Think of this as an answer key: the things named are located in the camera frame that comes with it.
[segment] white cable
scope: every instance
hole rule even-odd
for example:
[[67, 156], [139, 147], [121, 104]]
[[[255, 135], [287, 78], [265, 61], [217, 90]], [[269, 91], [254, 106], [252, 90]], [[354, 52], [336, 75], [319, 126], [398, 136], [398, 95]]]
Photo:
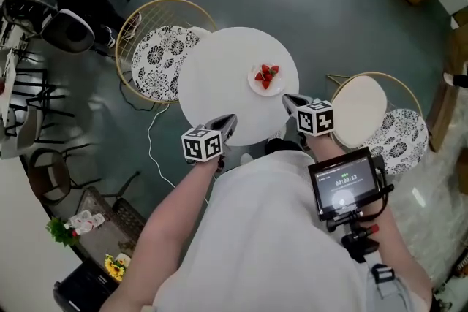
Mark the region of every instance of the white cable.
[[166, 111], [169, 109], [169, 107], [170, 107], [170, 104], [166, 104], [166, 108], [163, 109], [163, 110], [161, 110], [161, 111], [159, 111], [159, 112], [153, 117], [153, 121], [151, 122], [151, 125], [148, 127], [148, 132], [147, 132], [146, 134], [148, 135], [148, 141], [149, 141], [148, 155], [149, 155], [150, 159], [153, 160], [154, 163], [156, 164], [156, 166], [158, 167], [159, 175], [161, 176], [161, 178], [162, 178], [163, 180], [165, 180], [167, 183], [169, 183], [169, 184], [175, 189], [176, 187], [174, 186], [174, 184], [173, 184], [172, 182], [170, 182], [164, 175], [162, 175], [162, 173], [161, 173], [161, 168], [159, 167], [158, 162], [157, 162], [157, 161], [154, 159], [154, 157], [151, 155], [151, 147], [153, 146], [153, 143], [152, 143], [152, 141], [151, 141], [151, 137], [149, 136], [149, 132], [150, 132], [151, 128], [152, 128], [153, 125], [154, 125], [154, 122], [155, 122], [155, 120], [156, 120], [156, 117], [158, 117], [161, 113], [166, 112]]

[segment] small screen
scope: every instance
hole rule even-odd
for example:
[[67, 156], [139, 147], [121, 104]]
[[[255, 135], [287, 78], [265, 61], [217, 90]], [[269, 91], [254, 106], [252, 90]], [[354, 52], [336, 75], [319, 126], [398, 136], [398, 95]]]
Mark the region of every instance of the small screen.
[[315, 174], [322, 209], [346, 207], [376, 189], [367, 157]]

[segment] forearm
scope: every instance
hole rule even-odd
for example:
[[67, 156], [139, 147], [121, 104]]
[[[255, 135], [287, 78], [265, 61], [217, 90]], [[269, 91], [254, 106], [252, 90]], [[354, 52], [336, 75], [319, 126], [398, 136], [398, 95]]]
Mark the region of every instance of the forearm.
[[[329, 137], [307, 137], [307, 145], [318, 161], [332, 159], [344, 154], [344, 151]], [[382, 208], [382, 200], [363, 208], [365, 216], [375, 214]], [[431, 305], [431, 281], [424, 269], [413, 259], [396, 226], [390, 207], [374, 221], [364, 222], [364, 227], [379, 225], [379, 231], [372, 238], [379, 243], [382, 261], [392, 267], [408, 283], [414, 293]]]
[[152, 304], [159, 287], [177, 270], [216, 168], [217, 160], [195, 165], [158, 205], [138, 239], [124, 280], [101, 312], [138, 312]]

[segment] white t-shirt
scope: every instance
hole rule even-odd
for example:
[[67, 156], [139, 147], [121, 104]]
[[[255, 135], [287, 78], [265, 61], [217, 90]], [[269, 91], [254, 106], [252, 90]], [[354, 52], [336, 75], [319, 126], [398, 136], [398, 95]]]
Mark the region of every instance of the white t-shirt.
[[218, 178], [181, 267], [156, 294], [157, 311], [365, 311], [366, 266], [318, 228], [313, 163], [277, 151]]

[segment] white wall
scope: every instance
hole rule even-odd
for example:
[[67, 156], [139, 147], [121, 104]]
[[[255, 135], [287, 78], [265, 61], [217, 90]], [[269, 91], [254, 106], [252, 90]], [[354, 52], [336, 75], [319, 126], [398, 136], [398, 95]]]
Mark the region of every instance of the white wall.
[[33, 195], [19, 158], [0, 161], [0, 306], [6, 312], [61, 311], [56, 281], [81, 261], [55, 243], [49, 218]]

